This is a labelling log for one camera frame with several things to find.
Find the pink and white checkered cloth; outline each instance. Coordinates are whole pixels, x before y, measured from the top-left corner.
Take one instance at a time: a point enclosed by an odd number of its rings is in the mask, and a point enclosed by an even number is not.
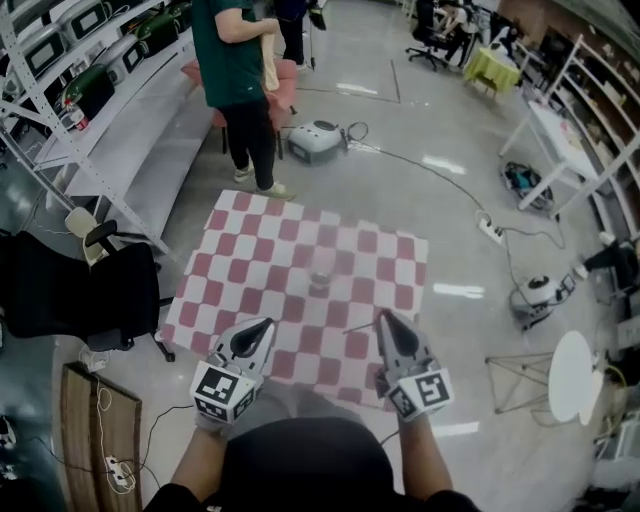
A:
[[[427,241],[366,221],[225,190],[193,252],[162,334],[207,354],[237,322],[271,317],[277,332],[264,375],[382,407],[372,329],[382,308],[417,318]],[[331,275],[314,286],[314,272]]]

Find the floor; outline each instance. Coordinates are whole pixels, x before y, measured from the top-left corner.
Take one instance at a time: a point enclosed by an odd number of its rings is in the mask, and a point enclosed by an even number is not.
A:
[[[409,63],[412,45],[399,8],[365,0],[332,0],[325,14],[329,30],[313,31],[316,71],[300,77],[295,125],[324,119],[347,127],[369,126],[367,144],[423,161],[471,192],[494,222],[528,231],[543,230],[560,240],[509,235],[516,279],[549,275],[561,279],[579,257],[599,247],[598,224],[590,205],[579,204],[558,226],[536,213],[516,209],[498,179],[497,152],[518,124],[524,103],[517,93],[494,101],[459,73],[434,73],[424,62]],[[307,52],[309,38],[306,38]],[[543,166],[533,137],[524,137],[508,157]],[[528,412],[494,414],[485,357],[553,350],[564,333],[579,330],[594,349],[610,347],[613,314],[596,302],[606,284],[580,284],[548,320],[523,335],[508,308],[513,289],[507,254],[476,228],[474,203],[424,168],[375,151],[340,153],[327,165],[309,167],[285,155],[277,178],[297,190],[297,202],[414,233],[429,241],[428,285],[421,326],[441,364],[449,368],[455,402],[432,419],[455,487],[483,510],[553,512],[580,494],[592,471],[592,439],[598,429],[575,424],[555,429],[536,425]],[[178,197],[164,239],[183,260],[197,246],[201,230],[233,166],[221,154],[220,133],[203,144]],[[558,201],[569,191],[554,186]],[[175,291],[181,266],[166,261],[160,275],[165,294]],[[465,287],[474,287],[465,293]],[[60,339],[54,370],[76,357],[79,346]],[[128,353],[114,353],[105,378],[143,400],[142,453],[156,416],[172,405],[189,404],[188,388],[197,357],[177,350],[164,362],[150,340]],[[500,389],[508,383],[499,376]],[[379,439],[396,429],[389,413],[357,409]],[[153,433],[147,464],[160,483],[169,481],[193,429],[192,411],[172,411]],[[386,445],[402,489],[397,438]],[[144,501],[155,493],[142,474]]]
[[[23,147],[30,147],[39,135],[34,130],[20,137]],[[0,169],[0,228],[16,233],[29,231],[54,250],[75,256],[79,245],[73,237],[46,232],[60,231],[64,225],[50,219],[44,207],[36,204],[43,199],[43,190],[28,173],[20,168],[7,151],[2,156],[7,167]],[[28,479],[32,490],[31,505],[40,510],[62,510],[64,497],[57,478],[57,463],[44,447],[35,441],[47,440],[52,427],[52,365],[55,349],[53,336],[23,340],[11,336],[6,329],[0,354],[0,414],[9,417],[22,442],[16,449],[0,453],[0,462],[14,466],[19,478]]]

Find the desk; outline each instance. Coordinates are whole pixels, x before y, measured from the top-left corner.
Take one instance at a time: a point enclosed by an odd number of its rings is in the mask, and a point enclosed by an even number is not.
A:
[[[526,126],[530,126],[533,130],[540,147],[553,164],[553,168],[551,172],[544,176],[540,183],[520,201],[518,204],[520,210],[524,210],[529,206],[554,180],[560,180],[580,190],[583,185],[578,181],[571,180],[569,177],[564,176],[565,171],[573,171],[587,181],[596,181],[598,179],[598,174],[591,160],[589,160],[589,156],[584,151],[577,134],[573,131],[568,121],[535,102],[529,102],[529,112],[498,153],[501,157],[503,157],[515,143]],[[549,141],[559,160],[551,157],[538,131],[544,133],[545,138]]]
[[[497,92],[508,92],[520,80],[520,71],[506,55],[481,48],[464,70],[465,81],[472,82],[479,78],[495,84]]]
[[[571,331],[565,334],[551,353],[489,357],[485,362],[489,366],[494,400],[497,399],[491,365],[520,377],[502,406],[496,404],[496,414],[548,402],[549,412],[559,423],[579,419],[580,423],[586,426],[591,421],[604,383],[604,375],[593,369],[591,349],[579,332]],[[515,388],[523,379],[546,388],[546,391],[532,400],[509,407]]]
[[[380,407],[372,323],[381,308],[416,319],[427,241],[409,233],[263,196],[225,190],[185,269],[165,340],[208,354],[228,327],[270,317],[263,370],[288,384]],[[318,285],[317,275],[329,276]]]

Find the yellow tablecloth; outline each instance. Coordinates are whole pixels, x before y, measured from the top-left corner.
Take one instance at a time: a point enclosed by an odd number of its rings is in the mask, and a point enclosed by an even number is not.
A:
[[[520,70],[507,57],[482,48],[464,71],[464,79],[472,81],[483,76],[491,80],[498,92],[507,92],[520,80]]]

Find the sneaker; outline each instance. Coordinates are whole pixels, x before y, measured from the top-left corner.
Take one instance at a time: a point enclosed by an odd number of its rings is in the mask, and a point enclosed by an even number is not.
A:
[[[613,242],[616,241],[616,237],[607,233],[606,231],[601,231],[599,238],[605,247],[609,247]]]
[[[255,173],[253,168],[253,162],[249,160],[249,165],[245,169],[236,169],[236,173],[233,176],[233,181],[236,183],[243,183]]]
[[[587,270],[587,267],[585,267],[584,265],[579,265],[577,267],[574,267],[573,271],[582,280],[585,280],[589,277],[589,271]]]
[[[282,199],[283,201],[290,201],[296,195],[293,192],[287,190],[287,188],[280,182],[274,181],[273,186],[267,190],[256,189],[258,194],[263,196],[272,197],[274,199]]]

